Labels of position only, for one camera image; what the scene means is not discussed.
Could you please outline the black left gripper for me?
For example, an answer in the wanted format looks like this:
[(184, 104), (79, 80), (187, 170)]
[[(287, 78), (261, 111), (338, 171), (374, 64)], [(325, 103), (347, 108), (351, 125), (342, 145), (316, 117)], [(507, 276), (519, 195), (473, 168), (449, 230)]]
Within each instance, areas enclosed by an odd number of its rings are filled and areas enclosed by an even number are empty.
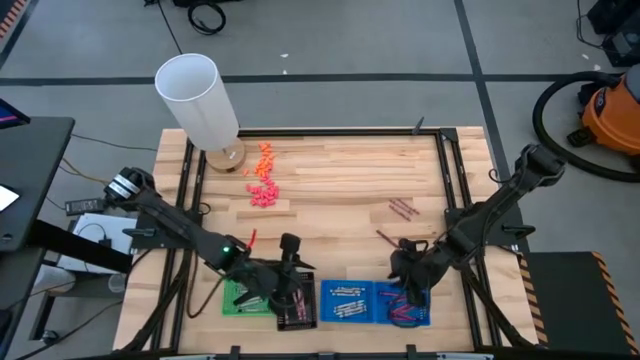
[(296, 268), (302, 271), (316, 271), (316, 268), (301, 260), (298, 251), (301, 238), (291, 233), (284, 233), (280, 240), (282, 250), (280, 260), (251, 258), (251, 250), (247, 244), (240, 242), (243, 250), (240, 264), (235, 269), (235, 282), (243, 285), (247, 292), (245, 297), (260, 296), (266, 299), (274, 314), (283, 310), (282, 299), (293, 292), (299, 284)]

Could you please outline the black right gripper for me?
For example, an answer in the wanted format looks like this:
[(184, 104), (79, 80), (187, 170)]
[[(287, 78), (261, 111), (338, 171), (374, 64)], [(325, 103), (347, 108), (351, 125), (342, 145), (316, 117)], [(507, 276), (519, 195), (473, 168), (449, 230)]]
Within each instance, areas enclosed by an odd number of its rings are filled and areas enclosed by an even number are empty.
[[(390, 256), (390, 279), (398, 278), (404, 288), (405, 301), (416, 306), (428, 305), (428, 290), (443, 277), (443, 255), (437, 246), (429, 246), (427, 240), (401, 238)], [(422, 289), (413, 296), (410, 288)]]

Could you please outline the black slotted plastic basket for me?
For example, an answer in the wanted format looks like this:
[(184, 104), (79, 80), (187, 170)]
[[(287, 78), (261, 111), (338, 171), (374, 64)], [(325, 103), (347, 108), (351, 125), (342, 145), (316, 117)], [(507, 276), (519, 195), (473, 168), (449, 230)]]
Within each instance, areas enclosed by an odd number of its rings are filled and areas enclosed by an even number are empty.
[[(307, 311), (307, 320), (299, 321), (296, 311), (296, 296), (298, 289), (304, 291), (305, 303)], [(312, 272), (302, 272), (299, 274), (299, 284), (295, 288), (295, 292), (286, 295), (282, 302), (285, 307), (277, 314), (277, 330), (278, 331), (295, 331), (308, 330), (317, 327), (317, 302), (315, 291), (315, 279)]]

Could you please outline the blue slotted plastic basket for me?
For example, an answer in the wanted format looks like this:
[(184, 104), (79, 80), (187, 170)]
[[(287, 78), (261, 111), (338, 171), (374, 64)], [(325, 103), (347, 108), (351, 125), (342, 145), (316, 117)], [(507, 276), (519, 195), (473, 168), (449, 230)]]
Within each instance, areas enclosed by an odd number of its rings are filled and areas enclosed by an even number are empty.
[[(378, 295), (379, 292), (399, 293), (399, 294), (401, 294), (401, 296), (398, 297), (398, 298), (385, 297), (385, 296)], [(404, 300), (404, 303), (402, 305), (387, 306), (386, 302), (390, 301), (390, 300), (393, 300), (393, 299)], [(373, 310), (374, 322), (377, 323), (377, 324), (394, 325), (394, 326), (400, 327), (400, 328), (415, 328), (415, 327), (420, 327), (420, 326), (429, 326), (431, 324), (431, 320), (430, 320), (430, 301), (431, 301), (431, 297), (430, 297), (430, 293), (428, 292), (428, 305), (427, 306), (416, 306), (414, 304), (408, 304), (405, 301), (403, 289), (401, 289), (399, 286), (393, 285), (392, 283), (389, 283), (389, 282), (376, 282), (375, 283), (374, 310)], [(420, 322), (398, 322), (398, 321), (393, 321), (393, 320), (391, 320), (392, 310), (398, 309), (398, 308), (400, 308), (400, 309), (402, 309), (402, 308), (417, 308), (417, 309), (420, 309), (421, 313), (418, 314), (415, 317), (421, 317), (421, 318), (424, 318), (424, 320), (420, 321)]]
[[(330, 290), (334, 289), (359, 289), (363, 293), (361, 296), (333, 296)], [(372, 281), (359, 280), (322, 280), (320, 297), (320, 319), (323, 322), (333, 323), (373, 323), (374, 322), (374, 283)], [(334, 313), (335, 305), (356, 300), (365, 300), (367, 316), (363, 318), (338, 318)]]

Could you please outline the green slotted plastic basket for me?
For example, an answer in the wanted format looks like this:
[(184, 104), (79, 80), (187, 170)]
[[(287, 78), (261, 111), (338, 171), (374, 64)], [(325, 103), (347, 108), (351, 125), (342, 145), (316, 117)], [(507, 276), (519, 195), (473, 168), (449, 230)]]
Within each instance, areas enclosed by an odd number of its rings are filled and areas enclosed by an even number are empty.
[(247, 289), (243, 285), (237, 282), (226, 280), (224, 283), (222, 314), (224, 316), (273, 316), (273, 312), (269, 308), (268, 301), (263, 298), (262, 299), (264, 301), (264, 305), (261, 306), (268, 306), (269, 312), (239, 312), (239, 307), (237, 306), (239, 304), (234, 304), (234, 300), (238, 299), (241, 296), (244, 296), (246, 292)]

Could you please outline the orange foam plug pile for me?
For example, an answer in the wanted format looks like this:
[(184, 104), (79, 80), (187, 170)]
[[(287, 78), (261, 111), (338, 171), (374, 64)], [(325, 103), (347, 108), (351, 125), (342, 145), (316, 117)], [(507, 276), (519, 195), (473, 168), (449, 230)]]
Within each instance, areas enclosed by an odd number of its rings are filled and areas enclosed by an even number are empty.
[(259, 143), (260, 158), (252, 172), (260, 178), (268, 177), (273, 170), (274, 158), (270, 142)]

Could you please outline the round wooden lamp base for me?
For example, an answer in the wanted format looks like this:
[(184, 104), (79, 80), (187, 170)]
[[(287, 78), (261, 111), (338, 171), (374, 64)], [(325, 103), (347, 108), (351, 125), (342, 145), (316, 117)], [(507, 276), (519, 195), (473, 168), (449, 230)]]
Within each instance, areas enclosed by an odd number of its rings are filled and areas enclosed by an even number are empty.
[(236, 138), (229, 146), (216, 151), (206, 151), (207, 164), (220, 173), (232, 173), (240, 169), (246, 160), (246, 146)]

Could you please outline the black mat with hazard stripes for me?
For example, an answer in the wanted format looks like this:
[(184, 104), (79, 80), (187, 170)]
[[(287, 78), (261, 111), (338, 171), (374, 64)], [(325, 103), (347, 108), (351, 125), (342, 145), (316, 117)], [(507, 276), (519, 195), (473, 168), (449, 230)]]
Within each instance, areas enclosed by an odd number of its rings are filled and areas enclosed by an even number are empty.
[(525, 253), (518, 260), (540, 344), (640, 360), (640, 345), (600, 253)]

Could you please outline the white box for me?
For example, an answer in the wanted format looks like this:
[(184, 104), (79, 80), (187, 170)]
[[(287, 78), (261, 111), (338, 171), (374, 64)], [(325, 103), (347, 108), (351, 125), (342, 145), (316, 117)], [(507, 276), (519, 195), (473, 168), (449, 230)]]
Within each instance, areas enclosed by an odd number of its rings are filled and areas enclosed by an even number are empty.
[[(105, 245), (118, 252), (130, 255), (132, 237), (125, 234), (125, 229), (136, 227), (134, 218), (116, 217), (100, 214), (84, 214), (75, 223), (72, 233), (91, 242)], [(88, 272), (95, 274), (116, 274), (116, 271), (84, 261), (61, 255), (57, 266), (68, 271)]]

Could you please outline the black power adapter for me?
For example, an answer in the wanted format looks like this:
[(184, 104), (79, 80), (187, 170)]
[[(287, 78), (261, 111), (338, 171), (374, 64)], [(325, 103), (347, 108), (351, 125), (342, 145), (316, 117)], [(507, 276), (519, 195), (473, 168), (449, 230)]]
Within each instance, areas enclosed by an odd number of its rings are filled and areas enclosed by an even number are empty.
[(101, 198), (72, 200), (64, 204), (64, 210), (68, 216), (82, 215), (85, 213), (103, 213), (105, 208), (105, 201)]

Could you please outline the black desk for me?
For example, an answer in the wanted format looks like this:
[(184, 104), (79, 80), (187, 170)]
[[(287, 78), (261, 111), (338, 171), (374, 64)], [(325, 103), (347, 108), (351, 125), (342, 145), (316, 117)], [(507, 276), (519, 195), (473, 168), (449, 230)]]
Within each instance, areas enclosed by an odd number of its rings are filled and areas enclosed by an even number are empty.
[(0, 185), (18, 199), (0, 211), (0, 334), (19, 324), (46, 251), (127, 273), (132, 256), (79, 237), (38, 219), (75, 121), (35, 118), (0, 130)]

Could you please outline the white sheet on desk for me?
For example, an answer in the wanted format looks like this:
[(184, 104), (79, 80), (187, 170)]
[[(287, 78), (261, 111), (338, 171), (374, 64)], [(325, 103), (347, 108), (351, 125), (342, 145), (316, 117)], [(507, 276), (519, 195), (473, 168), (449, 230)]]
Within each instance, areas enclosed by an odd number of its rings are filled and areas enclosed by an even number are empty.
[(0, 184), (0, 212), (7, 209), (20, 198), (20, 195), (12, 188)]

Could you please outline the monitor screen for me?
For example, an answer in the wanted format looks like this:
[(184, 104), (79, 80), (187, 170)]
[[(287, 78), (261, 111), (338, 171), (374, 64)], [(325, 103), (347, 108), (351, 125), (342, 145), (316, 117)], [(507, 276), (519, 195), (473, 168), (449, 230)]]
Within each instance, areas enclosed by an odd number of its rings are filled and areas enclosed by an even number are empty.
[(0, 130), (27, 125), (31, 119), (0, 98)]

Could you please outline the black equipment case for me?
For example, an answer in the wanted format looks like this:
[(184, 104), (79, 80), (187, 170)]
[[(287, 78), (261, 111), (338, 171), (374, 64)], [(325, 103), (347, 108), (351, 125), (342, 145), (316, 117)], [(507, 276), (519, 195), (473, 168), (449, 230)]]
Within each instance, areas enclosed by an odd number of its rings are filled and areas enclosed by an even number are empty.
[(587, 19), (613, 67), (640, 64), (640, 0), (597, 0)]

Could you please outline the black aluminium table frame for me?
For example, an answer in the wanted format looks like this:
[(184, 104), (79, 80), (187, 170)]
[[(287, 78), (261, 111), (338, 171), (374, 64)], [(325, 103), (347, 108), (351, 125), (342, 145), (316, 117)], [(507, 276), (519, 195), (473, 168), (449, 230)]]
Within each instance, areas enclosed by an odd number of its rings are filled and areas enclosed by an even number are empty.
[[(479, 127), (438, 130), (412, 136), (407, 128), (246, 129), (242, 170), (222, 174), (199, 163), (185, 133), (163, 131), (153, 174), (168, 200), (200, 201), (207, 229), (250, 240), (254, 253), (276, 258), (289, 232), (302, 240), (300, 255), (316, 268), (317, 281), (384, 280), (391, 243), (400, 237), (431, 240), (445, 228), (448, 209), (480, 201), (495, 190), (487, 177), (491, 159)], [(273, 206), (250, 205), (249, 184), (260, 158), (259, 143), (275, 155), (271, 178), (280, 194)], [(320, 321), (309, 330), (278, 331), (272, 317), (224, 316), (217, 275), (200, 269), (192, 305), (196, 318), (172, 304), (154, 338), (157, 347), (183, 353), (244, 356), (260, 353), (421, 352), (470, 350), (503, 341), (479, 303), (468, 303), (460, 275), (448, 272), (433, 291), (431, 324), (416, 329), (391, 325)]]

